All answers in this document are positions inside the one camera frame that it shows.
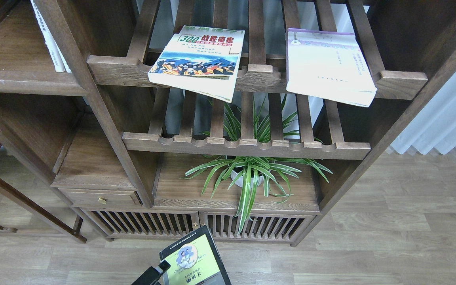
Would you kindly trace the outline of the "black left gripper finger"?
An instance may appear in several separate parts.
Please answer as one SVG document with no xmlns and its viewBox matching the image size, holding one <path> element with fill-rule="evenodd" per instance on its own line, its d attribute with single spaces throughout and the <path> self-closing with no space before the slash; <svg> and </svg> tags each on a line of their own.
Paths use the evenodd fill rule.
<svg viewBox="0 0 456 285">
<path fill-rule="evenodd" d="M 149 267 L 132 285 L 160 285 L 159 279 L 170 267 L 171 265 L 163 260 L 159 265 Z"/>
</svg>

